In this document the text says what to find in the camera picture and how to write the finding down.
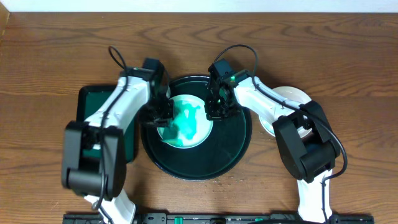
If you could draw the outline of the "green sponge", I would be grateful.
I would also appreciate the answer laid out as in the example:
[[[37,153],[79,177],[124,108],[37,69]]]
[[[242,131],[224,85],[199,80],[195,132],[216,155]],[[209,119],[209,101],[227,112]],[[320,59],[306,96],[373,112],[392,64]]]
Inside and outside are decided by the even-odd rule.
[[[175,101],[174,103],[174,119],[171,122],[170,129],[172,131],[178,131],[184,121],[184,109],[182,101]]]

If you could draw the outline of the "green rimmed plate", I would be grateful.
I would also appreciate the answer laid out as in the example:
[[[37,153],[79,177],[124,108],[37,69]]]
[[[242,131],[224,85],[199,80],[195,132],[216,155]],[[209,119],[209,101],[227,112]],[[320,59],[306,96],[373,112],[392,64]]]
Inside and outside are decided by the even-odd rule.
[[[205,102],[194,95],[177,95],[172,100],[182,101],[184,121],[178,131],[172,131],[170,126],[158,127],[161,141],[179,149],[189,149],[203,143],[213,128],[213,122],[206,118]]]

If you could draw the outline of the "white plate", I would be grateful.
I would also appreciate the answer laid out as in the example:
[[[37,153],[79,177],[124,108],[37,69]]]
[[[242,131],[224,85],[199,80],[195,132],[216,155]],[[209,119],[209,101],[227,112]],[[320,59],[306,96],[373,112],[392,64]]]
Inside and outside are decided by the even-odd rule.
[[[298,101],[301,104],[306,104],[310,102],[312,99],[302,90],[292,87],[292,86],[279,86],[273,88],[273,90],[278,93],[279,95],[287,98],[288,100]],[[272,123],[275,121],[270,120],[269,118],[265,118],[259,116],[259,120],[261,122],[262,127],[271,135],[275,136],[274,129]]]

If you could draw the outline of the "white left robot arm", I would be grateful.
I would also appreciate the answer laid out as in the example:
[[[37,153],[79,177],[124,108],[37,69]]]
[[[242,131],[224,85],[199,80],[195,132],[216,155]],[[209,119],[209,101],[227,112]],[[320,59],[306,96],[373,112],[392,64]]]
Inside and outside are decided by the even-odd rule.
[[[161,84],[168,73],[159,68],[126,67],[103,105],[84,121],[64,130],[62,185],[91,202],[102,223],[133,223],[135,204],[124,191],[124,135],[136,114],[144,126],[166,127],[174,117],[170,88]]]

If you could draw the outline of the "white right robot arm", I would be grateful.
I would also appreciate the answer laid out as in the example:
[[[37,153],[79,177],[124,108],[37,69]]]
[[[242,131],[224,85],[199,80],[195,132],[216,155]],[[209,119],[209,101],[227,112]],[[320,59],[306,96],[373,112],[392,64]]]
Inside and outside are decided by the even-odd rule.
[[[330,129],[321,106],[301,103],[265,86],[247,70],[210,71],[205,103],[209,120],[224,119],[244,107],[272,125],[280,158],[297,179],[298,214],[305,222],[329,223],[329,181],[341,143]]]

